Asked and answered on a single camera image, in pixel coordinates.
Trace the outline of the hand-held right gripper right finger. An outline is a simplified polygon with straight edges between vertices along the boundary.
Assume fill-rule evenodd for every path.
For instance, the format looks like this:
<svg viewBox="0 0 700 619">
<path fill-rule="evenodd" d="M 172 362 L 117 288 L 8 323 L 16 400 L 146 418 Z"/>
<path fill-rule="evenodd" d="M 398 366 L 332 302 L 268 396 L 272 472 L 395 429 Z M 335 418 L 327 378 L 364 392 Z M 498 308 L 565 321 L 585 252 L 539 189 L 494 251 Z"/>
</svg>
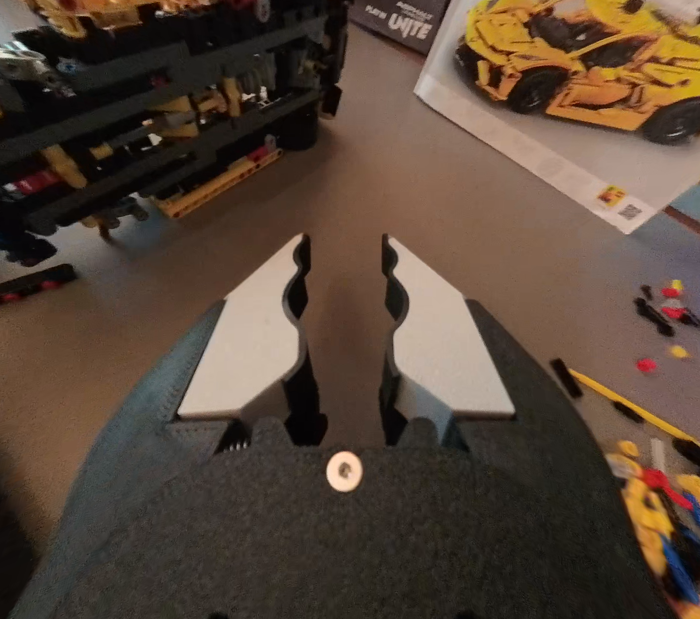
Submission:
<svg viewBox="0 0 700 619">
<path fill-rule="evenodd" d="M 515 405 L 464 294 L 389 234 L 381 270 L 393 320 L 380 385 L 386 444 L 415 419 L 431 422 L 439 443 L 458 422 L 512 421 Z"/>
</svg>

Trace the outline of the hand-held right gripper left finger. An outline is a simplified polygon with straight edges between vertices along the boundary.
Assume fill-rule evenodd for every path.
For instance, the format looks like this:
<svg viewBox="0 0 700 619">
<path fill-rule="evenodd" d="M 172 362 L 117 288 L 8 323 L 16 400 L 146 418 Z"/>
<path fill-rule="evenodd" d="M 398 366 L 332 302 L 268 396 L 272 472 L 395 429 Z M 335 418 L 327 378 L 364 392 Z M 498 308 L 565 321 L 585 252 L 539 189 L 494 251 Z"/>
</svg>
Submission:
<svg viewBox="0 0 700 619">
<path fill-rule="evenodd" d="M 311 239 L 298 234 L 238 284 L 223 307 L 178 407 L 178 419 L 236 422 L 251 432 L 279 419 L 296 445 L 328 429 L 300 319 Z"/>
</svg>

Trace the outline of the black brick beam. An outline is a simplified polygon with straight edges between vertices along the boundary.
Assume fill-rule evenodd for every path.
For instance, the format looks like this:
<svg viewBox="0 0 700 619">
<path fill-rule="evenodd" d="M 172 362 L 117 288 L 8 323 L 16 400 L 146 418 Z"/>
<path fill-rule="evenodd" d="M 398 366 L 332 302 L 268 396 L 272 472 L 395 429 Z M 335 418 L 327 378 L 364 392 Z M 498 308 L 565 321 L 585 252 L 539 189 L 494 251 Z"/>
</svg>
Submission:
<svg viewBox="0 0 700 619">
<path fill-rule="evenodd" d="M 78 274 L 70 264 L 51 268 L 1 282 L 1 305 L 23 300 L 33 294 L 61 288 L 76 281 Z"/>
</svg>

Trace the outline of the short black brick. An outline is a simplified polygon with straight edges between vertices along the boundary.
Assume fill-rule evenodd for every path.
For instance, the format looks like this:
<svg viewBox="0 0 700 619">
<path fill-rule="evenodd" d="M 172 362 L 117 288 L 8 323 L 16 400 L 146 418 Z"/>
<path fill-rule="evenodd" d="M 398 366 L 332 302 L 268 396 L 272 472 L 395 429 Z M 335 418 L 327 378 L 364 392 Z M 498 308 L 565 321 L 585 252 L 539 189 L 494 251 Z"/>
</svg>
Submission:
<svg viewBox="0 0 700 619">
<path fill-rule="evenodd" d="M 561 386 L 565 389 L 572 399 L 580 399 L 583 396 L 579 382 L 573 377 L 572 373 L 561 358 L 550 360 L 551 366 L 556 378 Z"/>
</svg>

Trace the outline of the long yellow Lego axle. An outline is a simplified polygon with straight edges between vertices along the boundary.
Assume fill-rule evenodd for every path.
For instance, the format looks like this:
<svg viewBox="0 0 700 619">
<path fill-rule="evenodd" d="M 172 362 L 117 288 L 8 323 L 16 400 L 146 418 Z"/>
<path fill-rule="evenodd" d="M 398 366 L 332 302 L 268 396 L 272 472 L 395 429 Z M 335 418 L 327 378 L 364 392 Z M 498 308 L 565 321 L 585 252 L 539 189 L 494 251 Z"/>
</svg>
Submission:
<svg viewBox="0 0 700 619">
<path fill-rule="evenodd" d="M 697 439 L 689 435 L 687 432 L 677 428 L 675 425 L 666 422 L 657 415 L 645 410 L 641 406 L 633 403 L 626 397 L 621 396 L 620 394 L 611 390 L 610 388 L 598 383 L 589 376 L 579 373 L 576 370 L 572 370 L 570 367 L 565 367 L 565 369 L 567 370 L 568 374 L 572 376 L 572 378 L 575 379 L 580 385 L 588 387 L 590 390 L 594 391 L 599 396 L 608 399 L 608 401 L 610 401 L 613 404 L 620 404 L 624 406 L 625 408 L 627 408 L 627 410 L 631 411 L 636 416 L 641 418 L 643 422 L 652 425 L 659 431 L 663 431 L 665 434 L 669 435 L 673 439 L 689 441 L 690 443 L 699 446 L 699 441 Z"/>
</svg>

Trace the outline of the white car instruction booklet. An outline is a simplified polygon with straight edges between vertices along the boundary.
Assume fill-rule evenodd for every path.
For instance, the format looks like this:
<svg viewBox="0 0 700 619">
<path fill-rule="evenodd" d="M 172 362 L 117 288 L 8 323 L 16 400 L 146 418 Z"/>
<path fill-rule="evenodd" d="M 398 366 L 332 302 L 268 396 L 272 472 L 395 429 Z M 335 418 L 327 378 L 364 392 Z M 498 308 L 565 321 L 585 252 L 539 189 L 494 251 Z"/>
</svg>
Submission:
<svg viewBox="0 0 700 619">
<path fill-rule="evenodd" d="M 699 181 L 699 0 L 451 0 L 415 95 L 628 234 Z"/>
</svg>

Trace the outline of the pile of small bricks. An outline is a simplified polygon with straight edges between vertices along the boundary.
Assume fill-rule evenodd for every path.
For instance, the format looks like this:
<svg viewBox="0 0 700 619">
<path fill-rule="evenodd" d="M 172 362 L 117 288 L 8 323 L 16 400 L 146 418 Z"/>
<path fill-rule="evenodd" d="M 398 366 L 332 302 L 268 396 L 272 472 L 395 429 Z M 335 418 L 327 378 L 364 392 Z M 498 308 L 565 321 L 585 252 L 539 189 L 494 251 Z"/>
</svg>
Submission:
<svg viewBox="0 0 700 619">
<path fill-rule="evenodd" d="M 699 477 L 644 466 L 637 445 L 606 453 L 643 558 L 677 618 L 699 617 Z"/>
</svg>

